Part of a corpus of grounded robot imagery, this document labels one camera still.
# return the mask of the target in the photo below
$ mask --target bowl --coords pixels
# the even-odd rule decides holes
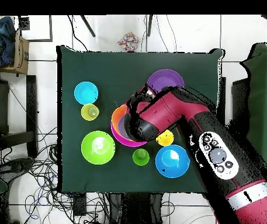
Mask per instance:
[[[134,142],[134,141],[129,141],[125,138],[123,138],[122,136],[120,136],[115,129],[113,128],[112,123],[110,123],[110,129],[112,130],[112,134],[113,136],[117,139],[118,142],[120,142],[121,144],[127,146],[127,147],[132,147],[132,148],[136,148],[136,147],[140,147],[144,144],[146,144],[147,142]]]
[[[161,145],[161,146],[168,146],[171,145],[174,141],[174,135],[171,131],[168,129],[161,133],[158,137],[156,137],[156,141]]]
[[[125,131],[124,116],[120,118],[119,123],[117,124],[117,129],[119,130],[121,137],[133,142],[133,140],[130,139],[130,137],[127,135]]]
[[[113,138],[103,131],[90,132],[81,143],[81,153],[94,165],[109,162],[115,154],[116,145]]]
[[[86,104],[81,108],[81,116],[85,120],[92,121],[99,115],[99,109],[94,104]]]
[[[161,69],[149,77],[147,85],[156,93],[159,93],[163,88],[168,86],[180,86],[184,88],[184,81],[176,71]]]
[[[155,158],[157,170],[166,178],[178,178],[186,173],[190,159],[185,149],[178,145],[161,148]]]
[[[145,149],[137,149],[132,155],[134,163],[138,166],[144,166],[149,162],[150,156]]]
[[[120,107],[118,107],[115,111],[113,111],[113,114],[112,114],[113,128],[120,136],[121,136],[121,133],[119,131],[118,125],[119,125],[119,121],[121,120],[121,118],[125,116],[126,111],[127,111],[127,106],[123,104]]]
[[[81,82],[76,86],[74,96],[82,105],[92,104],[98,98],[98,89],[92,82]]]

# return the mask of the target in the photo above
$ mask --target pink bowl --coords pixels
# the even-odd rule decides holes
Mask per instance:
[[[112,130],[112,134],[113,136],[123,145],[125,146],[128,146],[128,147],[132,147],[132,148],[135,148],[135,147],[139,147],[141,145],[144,145],[146,144],[147,142],[133,142],[133,141],[129,141],[125,138],[123,138],[122,136],[120,136],[116,131],[115,129],[113,128],[113,125],[112,123],[110,123],[110,128]]]

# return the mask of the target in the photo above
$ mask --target dark green tablecloth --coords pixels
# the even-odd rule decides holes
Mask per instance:
[[[113,159],[95,166],[81,154],[81,142],[91,131],[105,131],[112,135],[110,119],[113,111],[139,90],[157,70],[173,69],[185,81],[187,89],[205,94],[217,101],[217,64],[222,50],[211,54],[184,53],[133,53],[133,52],[75,52],[64,46],[58,50],[62,63],[62,164],[63,192],[196,192],[204,189],[191,160],[189,170],[180,178],[170,179],[159,174],[155,156],[161,146],[155,141],[143,146],[150,154],[150,161],[140,167],[133,163],[136,148],[116,143]],[[93,82],[99,90],[94,103],[100,115],[94,121],[81,117],[81,107],[74,98],[74,89],[82,81]],[[176,129],[174,144],[185,147]]]

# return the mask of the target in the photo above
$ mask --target red robot arm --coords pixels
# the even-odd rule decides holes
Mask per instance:
[[[256,158],[247,154],[208,107],[187,90],[169,87],[154,98],[146,91],[127,102],[124,124],[128,136],[138,142],[150,141],[180,123],[183,133],[195,143],[189,147],[207,199],[212,208],[218,208],[216,217],[234,215],[240,224],[267,224],[267,179]],[[224,208],[212,198],[223,202]]]

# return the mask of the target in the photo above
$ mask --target cardboard box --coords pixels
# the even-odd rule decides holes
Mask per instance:
[[[29,41],[20,36],[20,30],[16,32],[15,61],[13,65],[0,68],[0,72],[25,74],[28,70]]]

